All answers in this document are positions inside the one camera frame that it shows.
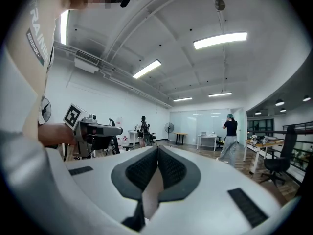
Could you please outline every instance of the wooden floor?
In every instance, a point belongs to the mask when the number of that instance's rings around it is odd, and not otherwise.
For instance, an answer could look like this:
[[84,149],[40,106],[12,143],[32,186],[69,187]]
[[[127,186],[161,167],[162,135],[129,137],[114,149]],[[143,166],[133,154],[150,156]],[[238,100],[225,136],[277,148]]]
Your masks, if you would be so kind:
[[[166,141],[157,141],[158,145],[169,145],[178,149],[183,149],[186,151],[190,151],[205,157],[209,157],[209,158],[217,158],[220,156],[221,150],[217,150],[214,151],[213,148],[211,147],[199,147],[199,150],[197,150],[197,147],[195,145],[188,145],[188,144],[184,144],[184,145],[175,145],[175,142],[166,142]],[[70,148],[68,149],[68,153],[67,153],[67,159],[66,161],[73,161],[74,157],[72,155],[73,150]],[[96,152],[96,157],[104,157],[105,156],[105,152],[101,152],[101,151],[97,151]],[[109,150],[108,152],[108,156],[112,155],[111,151]],[[240,144],[237,145],[236,148],[236,160],[235,160],[235,168],[237,170],[239,170],[240,172],[242,172],[245,176],[251,178],[252,180],[254,180],[255,182],[260,182],[263,178],[261,178],[261,174],[262,173],[268,173],[268,170],[264,167],[264,159],[263,157],[259,157],[259,161],[258,161],[258,166],[256,169],[256,173],[254,175],[250,175],[249,174],[249,168],[251,166],[251,163],[254,161],[256,153],[251,151],[250,149],[247,150],[247,154],[246,154],[246,161],[243,162],[243,157],[244,157],[244,147]],[[291,200],[296,192],[299,189],[299,185],[294,182],[289,176],[287,176],[286,174],[283,174],[281,176],[283,179],[286,180],[285,184],[282,186],[279,182],[277,183],[277,188],[279,190],[279,192],[284,196],[284,198],[286,199],[286,201]]]

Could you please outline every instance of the white t-shirt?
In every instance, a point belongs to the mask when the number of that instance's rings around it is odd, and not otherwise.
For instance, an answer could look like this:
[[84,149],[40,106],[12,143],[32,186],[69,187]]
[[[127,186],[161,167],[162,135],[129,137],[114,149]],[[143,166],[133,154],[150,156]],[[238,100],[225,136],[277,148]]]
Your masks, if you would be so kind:
[[45,92],[45,78],[50,63],[58,0],[30,0],[24,5],[6,47],[22,76],[37,94],[23,133],[38,139],[38,110]]

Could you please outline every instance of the person in black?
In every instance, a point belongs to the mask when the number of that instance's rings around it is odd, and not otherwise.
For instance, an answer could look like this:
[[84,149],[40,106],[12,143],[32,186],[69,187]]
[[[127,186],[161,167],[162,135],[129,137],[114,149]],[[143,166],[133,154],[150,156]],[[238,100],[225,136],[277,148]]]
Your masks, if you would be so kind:
[[223,129],[227,128],[227,136],[223,145],[223,150],[221,155],[216,160],[223,161],[226,154],[229,152],[230,156],[230,165],[235,166],[235,151],[237,146],[237,126],[238,123],[235,121],[234,116],[229,113],[227,115],[227,121],[223,126]]
[[140,147],[145,146],[144,133],[149,133],[149,127],[150,127],[150,125],[147,124],[146,117],[142,116],[141,117],[141,128],[140,128],[140,131],[138,131],[138,137],[140,138],[139,139]]

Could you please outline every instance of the wooden desk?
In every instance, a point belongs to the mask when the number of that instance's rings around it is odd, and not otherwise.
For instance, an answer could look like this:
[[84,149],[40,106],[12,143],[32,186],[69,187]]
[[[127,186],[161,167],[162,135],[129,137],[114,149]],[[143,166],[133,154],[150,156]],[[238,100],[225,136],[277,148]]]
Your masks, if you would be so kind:
[[177,145],[179,145],[180,136],[182,135],[182,142],[181,142],[181,145],[183,145],[183,144],[184,144],[184,136],[185,136],[185,135],[188,135],[188,134],[187,134],[187,133],[176,133],[176,132],[174,132],[174,134],[176,134],[176,144],[177,144],[177,138],[179,138]]
[[254,164],[252,166],[252,168],[250,169],[250,173],[254,174],[255,173],[255,170],[256,170],[256,167],[257,167],[257,164],[258,164],[258,160],[259,160],[259,152],[260,152],[260,148],[265,148],[265,155],[264,155],[264,159],[266,158],[267,154],[268,154],[268,148],[269,147],[272,147],[274,145],[282,145],[284,144],[284,141],[283,140],[275,140],[275,141],[270,141],[270,142],[267,142],[266,144],[261,144],[261,143],[257,143],[256,145],[253,145],[250,143],[250,139],[246,140],[246,147],[245,147],[245,154],[244,154],[244,161],[246,161],[246,150],[247,150],[247,147],[248,147],[248,144],[254,146],[254,147],[257,147],[259,148],[258,151],[256,151],[256,156],[255,156],[255,160],[254,160]]

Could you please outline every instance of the fluorescent light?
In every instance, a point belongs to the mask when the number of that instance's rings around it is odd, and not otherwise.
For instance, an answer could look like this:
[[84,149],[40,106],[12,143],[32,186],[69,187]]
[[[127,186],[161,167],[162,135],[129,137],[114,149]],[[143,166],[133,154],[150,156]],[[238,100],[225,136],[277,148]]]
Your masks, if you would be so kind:
[[67,20],[68,20],[68,10],[61,14],[60,37],[61,43],[63,45],[67,44]]
[[213,97],[213,96],[226,96],[226,95],[231,95],[231,92],[220,93],[220,94],[213,94],[213,95],[209,95],[209,97]]
[[311,100],[311,98],[309,96],[305,96],[304,99],[303,99],[303,102],[307,102],[309,100]]
[[246,38],[247,38],[246,32],[230,33],[230,34],[224,34],[224,35],[209,37],[209,38],[195,41],[194,46],[196,49],[201,49],[201,48],[212,46],[212,45],[218,45],[218,44],[224,44],[224,43],[236,42],[236,41],[246,41]]
[[134,78],[139,78],[143,76],[144,74],[148,73],[149,71],[155,69],[156,67],[159,67],[161,65],[161,62],[159,60],[155,60],[152,64],[149,64],[146,68],[143,68],[140,72],[134,75]]
[[185,101],[185,100],[191,100],[191,99],[192,99],[192,97],[182,98],[182,99],[175,99],[174,102]]
[[281,105],[283,105],[285,102],[283,101],[283,100],[281,100],[281,99],[279,99],[279,100],[277,100],[276,101],[276,106],[281,106]]

